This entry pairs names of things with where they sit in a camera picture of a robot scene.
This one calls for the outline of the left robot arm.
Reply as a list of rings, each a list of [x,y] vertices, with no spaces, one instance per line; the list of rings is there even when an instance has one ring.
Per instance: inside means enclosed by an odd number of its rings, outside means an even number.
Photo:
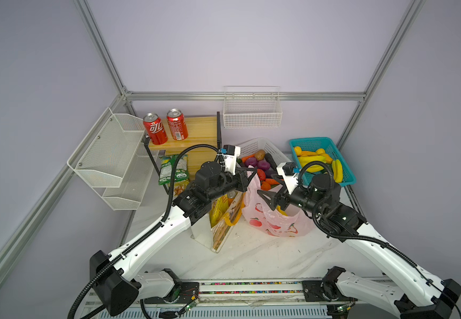
[[[212,204],[230,191],[245,192],[257,171],[237,164],[240,147],[208,145],[217,153],[213,161],[205,162],[192,182],[180,195],[169,188],[164,214],[130,242],[106,254],[95,253],[90,260],[90,281],[71,306],[67,317],[74,318],[82,301],[94,291],[102,305],[87,314],[101,311],[117,316],[145,296],[147,279],[139,274],[145,263],[178,234],[184,232],[208,214]]]

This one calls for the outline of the pink plastic grocery bag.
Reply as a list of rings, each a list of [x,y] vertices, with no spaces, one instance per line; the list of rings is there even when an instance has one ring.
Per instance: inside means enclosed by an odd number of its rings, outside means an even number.
[[[290,205],[284,214],[272,210],[258,195],[262,181],[256,174],[242,200],[242,216],[253,229],[273,237],[302,237],[315,229],[312,220],[299,208]]]

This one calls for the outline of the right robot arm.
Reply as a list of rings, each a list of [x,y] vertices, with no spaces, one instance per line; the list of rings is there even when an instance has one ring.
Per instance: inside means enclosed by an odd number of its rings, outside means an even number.
[[[274,179],[281,188],[258,191],[271,209],[300,208],[321,232],[358,251],[394,283],[381,284],[333,267],[322,282],[326,299],[341,294],[397,318],[449,318],[453,311],[459,311],[461,285],[424,270],[380,235],[363,215],[342,204],[341,186],[327,164],[314,161],[298,170],[294,163],[286,162],[277,171]]]

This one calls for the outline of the white canvas tote bag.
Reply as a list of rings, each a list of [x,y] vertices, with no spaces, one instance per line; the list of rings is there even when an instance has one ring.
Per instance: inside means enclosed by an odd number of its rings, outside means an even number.
[[[210,226],[208,213],[191,227],[191,239],[214,253],[220,252],[230,232],[242,215],[242,203],[245,193],[230,191],[226,195],[229,198],[229,208],[216,226]]]

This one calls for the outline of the yellow chips bag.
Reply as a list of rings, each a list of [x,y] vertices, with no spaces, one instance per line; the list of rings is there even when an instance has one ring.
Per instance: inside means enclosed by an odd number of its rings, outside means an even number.
[[[215,200],[212,204],[212,209],[209,213],[210,217],[210,226],[214,227],[220,221],[222,216],[226,213],[229,208],[229,198],[228,195],[223,195],[222,197]]]

